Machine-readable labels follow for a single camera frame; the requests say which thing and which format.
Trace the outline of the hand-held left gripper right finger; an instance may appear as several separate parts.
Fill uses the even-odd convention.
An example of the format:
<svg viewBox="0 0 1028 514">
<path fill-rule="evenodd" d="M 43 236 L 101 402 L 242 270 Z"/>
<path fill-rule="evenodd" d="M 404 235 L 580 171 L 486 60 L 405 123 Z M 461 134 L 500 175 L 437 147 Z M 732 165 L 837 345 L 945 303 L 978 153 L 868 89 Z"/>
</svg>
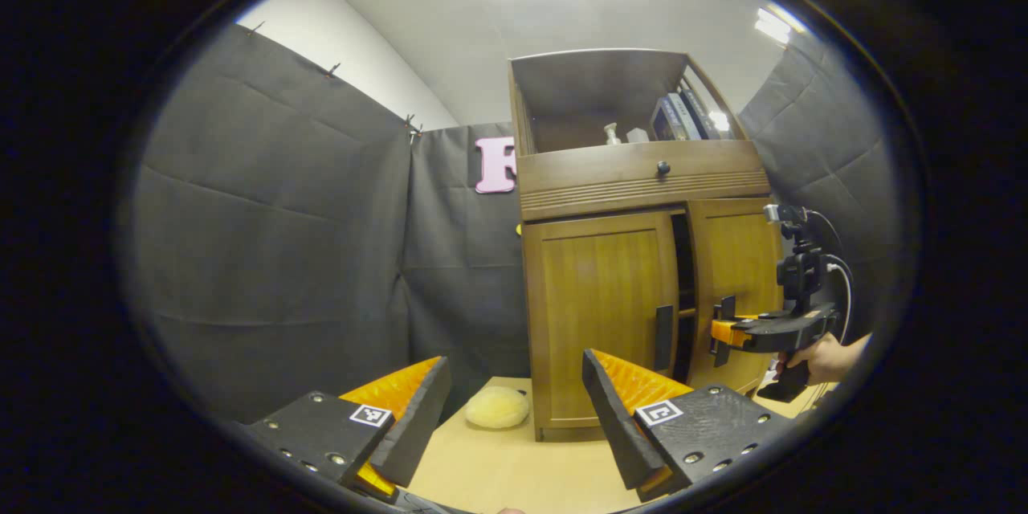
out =
<svg viewBox="0 0 1028 514">
<path fill-rule="evenodd" d="M 597 348 L 581 356 L 581 382 L 624 486 L 641 500 L 749 465 L 794 424 L 729 387 L 693 389 Z"/>
</svg>

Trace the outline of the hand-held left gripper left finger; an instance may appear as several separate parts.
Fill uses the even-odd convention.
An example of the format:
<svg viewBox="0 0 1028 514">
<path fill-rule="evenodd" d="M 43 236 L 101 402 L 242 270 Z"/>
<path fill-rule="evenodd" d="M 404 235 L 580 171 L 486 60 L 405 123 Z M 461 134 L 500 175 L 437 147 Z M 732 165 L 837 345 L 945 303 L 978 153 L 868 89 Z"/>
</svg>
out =
<svg viewBox="0 0 1028 514">
<path fill-rule="evenodd" d="M 301 394 L 243 429 L 261 447 L 330 483 L 396 499 L 414 478 L 451 383 L 447 357 L 431 357 L 345 394 Z"/>
</svg>

